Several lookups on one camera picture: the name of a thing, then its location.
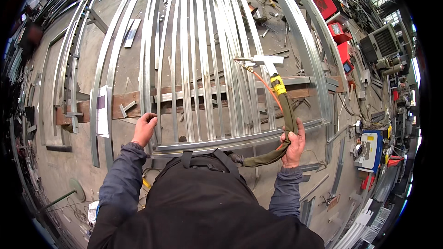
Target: orange hose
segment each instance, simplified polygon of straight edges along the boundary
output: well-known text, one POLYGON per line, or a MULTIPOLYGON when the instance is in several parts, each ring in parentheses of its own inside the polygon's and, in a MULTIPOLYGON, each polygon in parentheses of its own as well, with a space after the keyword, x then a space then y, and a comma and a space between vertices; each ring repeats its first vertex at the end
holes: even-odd
POLYGON ((278 107, 280 108, 281 113, 283 114, 283 108, 280 105, 280 101, 278 101, 277 97, 275 96, 274 92, 271 90, 271 88, 268 86, 268 84, 263 80, 263 78, 257 74, 257 72, 252 71, 260 81, 262 81, 263 85, 268 89, 268 91, 272 94, 272 96, 274 97, 275 101, 278 104, 278 107))

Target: elastic cuff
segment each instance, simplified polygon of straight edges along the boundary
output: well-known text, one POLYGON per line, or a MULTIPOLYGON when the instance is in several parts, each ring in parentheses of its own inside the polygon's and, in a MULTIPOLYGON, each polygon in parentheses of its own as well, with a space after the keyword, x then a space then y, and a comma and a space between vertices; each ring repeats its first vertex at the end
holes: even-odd
POLYGON ((135 149, 138 149, 138 150, 142 150, 142 151, 143 151, 143 147, 141 147, 140 144, 135 143, 135 142, 128 142, 128 143, 126 144, 126 146, 133 147, 133 148, 135 148, 135 149))
POLYGON ((281 167, 281 169, 280 169, 280 172, 283 172, 283 173, 302 173, 303 171, 301 170, 301 168, 300 167, 295 167, 295 168, 284 168, 284 167, 281 167))

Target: worker's left hand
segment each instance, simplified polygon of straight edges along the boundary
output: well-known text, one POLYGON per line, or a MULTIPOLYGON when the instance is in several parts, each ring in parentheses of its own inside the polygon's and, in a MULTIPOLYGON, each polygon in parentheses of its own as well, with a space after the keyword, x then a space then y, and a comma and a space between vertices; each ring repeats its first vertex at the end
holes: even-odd
POLYGON ((155 113, 145 113, 137 120, 134 138, 131 142, 138 143, 141 147, 145 147, 154 134, 154 127, 156 125, 157 115, 155 113))
MULTIPOLYGON (((281 158, 284 168, 296 168, 300 163, 300 158, 305 146, 305 132, 303 122, 300 118, 297 118, 297 134, 289 132, 288 138, 291 144, 286 150, 286 154, 281 158)), ((286 139, 285 133, 280 136, 280 142, 284 142, 286 139)))

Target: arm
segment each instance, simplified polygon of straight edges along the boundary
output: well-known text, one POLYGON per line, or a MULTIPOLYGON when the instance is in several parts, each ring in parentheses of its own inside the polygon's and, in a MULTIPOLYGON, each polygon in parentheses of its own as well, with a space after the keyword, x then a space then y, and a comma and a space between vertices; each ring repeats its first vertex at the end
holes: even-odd
POLYGON ((300 216, 299 183, 302 180, 302 170, 298 166, 305 146, 305 132, 301 119, 297 119, 297 128, 297 135, 289 132, 288 139, 291 144, 282 157, 283 166, 277 174, 274 195, 269 204, 269 211, 277 216, 295 215, 297 218, 300 216))
POLYGON ((156 124, 156 115, 145 113, 137 121, 132 141, 122 145, 119 157, 100 187, 97 222, 88 248, 106 248, 117 228, 137 212, 142 166, 147 159, 143 148, 151 139, 156 124))

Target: green stand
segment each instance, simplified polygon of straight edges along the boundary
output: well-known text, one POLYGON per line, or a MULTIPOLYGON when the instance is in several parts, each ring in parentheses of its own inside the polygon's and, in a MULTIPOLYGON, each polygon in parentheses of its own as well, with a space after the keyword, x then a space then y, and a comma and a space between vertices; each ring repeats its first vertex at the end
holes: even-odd
POLYGON ((47 204, 46 206, 41 208, 39 210, 39 212, 42 212, 43 210, 51 207, 52 205, 58 203, 59 201, 63 200, 64 198, 70 196, 73 193, 75 193, 75 196, 77 197, 78 200, 80 200, 81 202, 85 201, 85 199, 86 199, 85 192, 83 191, 83 188, 81 188, 81 185, 80 185, 80 183, 77 180, 75 180, 74 178, 69 179, 69 187, 72 189, 72 191, 66 193, 62 197, 60 197, 60 198, 52 201, 51 203, 47 204))

